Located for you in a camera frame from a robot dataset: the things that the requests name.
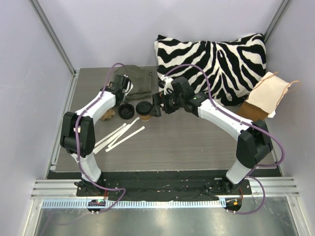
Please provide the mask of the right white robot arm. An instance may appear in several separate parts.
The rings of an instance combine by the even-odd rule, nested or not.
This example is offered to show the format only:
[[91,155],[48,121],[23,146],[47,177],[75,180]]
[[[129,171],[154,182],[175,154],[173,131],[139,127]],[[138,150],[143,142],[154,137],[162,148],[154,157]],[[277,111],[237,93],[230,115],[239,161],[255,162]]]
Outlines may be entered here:
[[160,117],[162,112],[171,114],[183,108],[215,124],[236,140],[236,161],[222,177],[222,188],[227,194],[238,191],[243,179],[273,150],[264,121],[236,116],[205,93],[195,93],[184,77],[166,78],[165,90],[153,94],[152,98],[152,115]]

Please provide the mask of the brown paper coffee cup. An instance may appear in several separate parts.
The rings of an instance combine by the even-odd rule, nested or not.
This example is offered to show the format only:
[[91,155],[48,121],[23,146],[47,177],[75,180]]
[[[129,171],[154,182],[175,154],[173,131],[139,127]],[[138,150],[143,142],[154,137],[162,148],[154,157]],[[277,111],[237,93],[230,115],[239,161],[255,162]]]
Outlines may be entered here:
[[147,114],[147,115],[139,115],[140,119],[142,121],[149,121],[151,119],[151,115]]

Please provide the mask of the brown cardboard cup carrier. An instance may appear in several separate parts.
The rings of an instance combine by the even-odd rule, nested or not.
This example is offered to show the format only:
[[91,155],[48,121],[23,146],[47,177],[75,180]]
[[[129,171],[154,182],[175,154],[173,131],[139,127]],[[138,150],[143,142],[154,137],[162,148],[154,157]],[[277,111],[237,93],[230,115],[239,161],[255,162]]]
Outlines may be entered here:
[[115,115],[115,110],[113,108],[107,110],[101,117],[100,120],[111,119]]

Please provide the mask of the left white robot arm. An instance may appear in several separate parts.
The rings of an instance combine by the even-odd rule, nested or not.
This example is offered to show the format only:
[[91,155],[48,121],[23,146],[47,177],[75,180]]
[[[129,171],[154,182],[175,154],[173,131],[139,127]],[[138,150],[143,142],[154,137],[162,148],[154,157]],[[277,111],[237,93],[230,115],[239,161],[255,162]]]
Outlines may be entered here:
[[95,124],[111,108],[119,106],[132,90],[127,75],[105,85],[87,105],[76,112],[63,116],[60,145],[76,161],[81,172],[78,185],[86,186],[94,196],[105,190],[102,171],[98,167],[93,149],[95,147]]

